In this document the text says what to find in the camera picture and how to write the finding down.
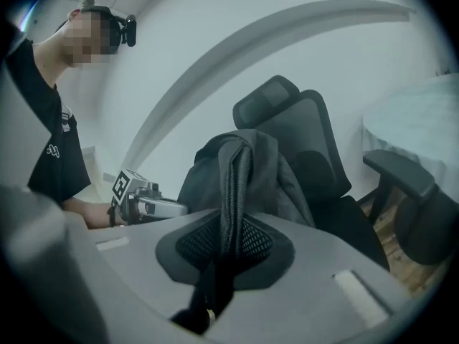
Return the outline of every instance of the ear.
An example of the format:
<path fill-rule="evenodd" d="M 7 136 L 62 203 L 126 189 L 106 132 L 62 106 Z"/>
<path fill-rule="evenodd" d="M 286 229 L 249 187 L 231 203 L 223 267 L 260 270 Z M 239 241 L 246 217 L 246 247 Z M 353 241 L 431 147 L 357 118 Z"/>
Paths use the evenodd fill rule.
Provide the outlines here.
<path fill-rule="evenodd" d="M 67 19 L 68 19 L 69 21 L 72 21 L 80 12 L 81 12 L 80 9 L 72 10 L 72 11 L 67 15 Z"/>

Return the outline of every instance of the curved wall trim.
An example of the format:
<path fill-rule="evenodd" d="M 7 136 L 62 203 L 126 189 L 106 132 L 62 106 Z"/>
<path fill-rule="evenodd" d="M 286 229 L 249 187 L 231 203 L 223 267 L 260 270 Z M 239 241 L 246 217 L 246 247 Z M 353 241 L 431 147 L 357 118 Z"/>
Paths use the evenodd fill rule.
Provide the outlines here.
<path fill-rule="evenodd" d="M 414 11 L 375 0 L 302 4 L 254 21 L 211 48 L 166 92 L 137 132 L 122 167 L 136 170 L 196 106 L 254 63 L 296 42 L 358 24 L 408 22 Z"/>

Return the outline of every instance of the black t-shirt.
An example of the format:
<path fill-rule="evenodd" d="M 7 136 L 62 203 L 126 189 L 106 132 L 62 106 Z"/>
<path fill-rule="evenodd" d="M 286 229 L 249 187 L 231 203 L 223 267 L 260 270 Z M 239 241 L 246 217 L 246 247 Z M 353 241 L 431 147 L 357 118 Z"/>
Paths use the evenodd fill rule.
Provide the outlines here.
<path fill-rule="evenodd" d="M 29 187 L 61 204 L 90 185 L 78 139 L 77 121 L 71 110 L 62 105 L 57 88 L 51 88 L 41 76 L 31 41 L 25 39 L 6 58 L 6 65 L 20 93 L 51 133 L 35 165 Z"/>

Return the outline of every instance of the wooden floor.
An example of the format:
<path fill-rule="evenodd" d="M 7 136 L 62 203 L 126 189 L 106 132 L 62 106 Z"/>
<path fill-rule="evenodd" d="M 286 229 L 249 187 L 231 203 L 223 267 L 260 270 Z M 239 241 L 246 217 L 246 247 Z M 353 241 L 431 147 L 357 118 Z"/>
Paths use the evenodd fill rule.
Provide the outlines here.
<path fill-rule="evenodd" d="M 366 215 L 369 214 L 371 207 L 371 203 L 362 206 Z M 394 234 L 394 216 L 397 207 L 398 205 L 394 205 L 385 211 L 378 218 L 374 229 L 389 260 L 391 274 L 416 297 L 442 278 L 447 269 L 447 262 L 431 266 L 419 265 L 402 251 Z"/>

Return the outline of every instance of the person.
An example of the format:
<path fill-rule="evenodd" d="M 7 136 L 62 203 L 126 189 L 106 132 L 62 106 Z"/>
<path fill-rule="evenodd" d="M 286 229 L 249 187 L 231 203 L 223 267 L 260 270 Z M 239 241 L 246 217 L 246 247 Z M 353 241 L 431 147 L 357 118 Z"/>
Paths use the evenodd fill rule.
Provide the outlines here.
<path fill-rule="evenodd" d="M 100 61 L 101 55 L 114 52 L 110 42 L 114 40 L 119 44 L 119 37 L 111 37 L 117 34 L 115 29 L 110 29 L 111 24 L 113 20 L 103 11 L 76 9 L 51 37 L 40 43 L 26 38 L 6 58 L 6 66 L 20 93 L 51 133 L 28 186 L 50 197 L 63 210 L 80 214 L 89 229 L 110 226 L 111 204 L 75 198 L 90 185 L 90 179 L 77 121 L 71 109 L 62 103 L 56 81 L 68 68 Z M 117 225 L 125 224 L 118 210 L 111 217 Z"/>

